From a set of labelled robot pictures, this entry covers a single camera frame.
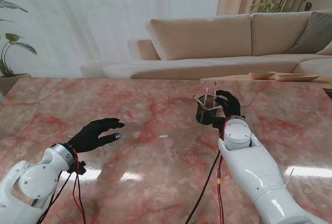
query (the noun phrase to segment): wooden tray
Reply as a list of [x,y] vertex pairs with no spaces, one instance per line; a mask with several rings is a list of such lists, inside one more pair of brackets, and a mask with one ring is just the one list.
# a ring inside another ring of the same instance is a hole
[[278,75],[275,77],[277,81],[310,81],[317,79],[319,75],[305,75],[305,74],[292,74],[292,75]]

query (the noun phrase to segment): side table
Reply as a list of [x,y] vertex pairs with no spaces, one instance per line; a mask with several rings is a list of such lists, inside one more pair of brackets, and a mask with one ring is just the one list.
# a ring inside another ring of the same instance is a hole
[[[270,82],[278,82],[278,83],[284,83],[286,81],[276,81],[274,78],[278,75],[293,75],[290,73],[276,73],[273,75],[271,78],[267,80],[262,80],[262,81],[270,81]],[[252,80],[249,75],[231,75],[231,76],[224,76],[224,77],[214,77],[214,78],[204,78],[201,80],[241,80],[241,81],[246,81],[246,80]],[[324,89],[324,91],[327,93],[327,95],[332,98],[332,77],[325,77],[325,76],[320,76],[316,80],[308,81],[310,83],[316,83],[320,87]]]

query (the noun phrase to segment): table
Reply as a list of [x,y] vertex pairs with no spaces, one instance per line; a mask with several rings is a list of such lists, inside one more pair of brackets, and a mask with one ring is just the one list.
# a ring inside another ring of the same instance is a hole
[[[87,223],[184,223],[218,151],[218,131],[196,122],[192,95],[212,81],[19,80],[0,103],[0,177],[21,160],[39,161],[95,119],[117,117],[122,138],[89,153],[81,177]],[[332,103],[310,83],[218,81],[241,102],[288,189],[306,210],[332,222]],[[67,174],[63,173],[60,184]],[[72,199],[74,176],[45,223],[82,223]],[[219,223],[216,169],[191,223]],[[225,223],[258,223],[257,210],[222,164]]]
[[[278,75],[293,75],[290,73],[276,73],[271,78],[264,80],[269,82],[284,82],[284,81],[276,81],[274,78]],[[231,76],[223,76],[223,77],[214,77],[214,78],[204,78],[201,80],[237,80],[237,81],[246,81],[252,80],[249,75],[231,75]],[[332,77],[320,76],[316,80],[308,81],[309,83],[316,83],[321,88],[324,89],[325,92],[332,92]]]

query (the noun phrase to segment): cup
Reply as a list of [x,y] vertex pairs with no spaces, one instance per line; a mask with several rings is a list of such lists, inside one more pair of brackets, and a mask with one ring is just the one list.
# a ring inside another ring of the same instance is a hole
[[[205,98],[205,95],[199,97],[199,100],[202,103],[204,103],[204,98]],[[206,97],[206,103],[205,103],[206,108],[207,109],[213,108],[213,102],[214,102],[213,96],[208,95]],[[218,111],[218,109],[215,109],[215,110],[205,110],[202,107],[202,105],[197,102],[196,120],[200,124],[203,124],[203,125],[212,124],[212,122],[213,122],[213,120],[214,120],[214,118],[216,116],[217,111]]]

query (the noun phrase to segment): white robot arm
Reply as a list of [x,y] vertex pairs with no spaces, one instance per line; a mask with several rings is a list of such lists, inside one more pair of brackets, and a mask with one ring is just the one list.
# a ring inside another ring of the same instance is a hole
[[[63,145],[56,144],[45,150],[37,164],[21,161],[14,165],[0,181],[0,217],[6,224],[36,224],[46,204],[56,190],[58,175],[67,171],[75,159]],[[13,187],[33,199],[27,205],[12,195]]]
[[224,140],[219,138],[218,145],[235,181],[251,198],[265,224],[327,224],[295,202],[277,163],[244,118],[229,118]]

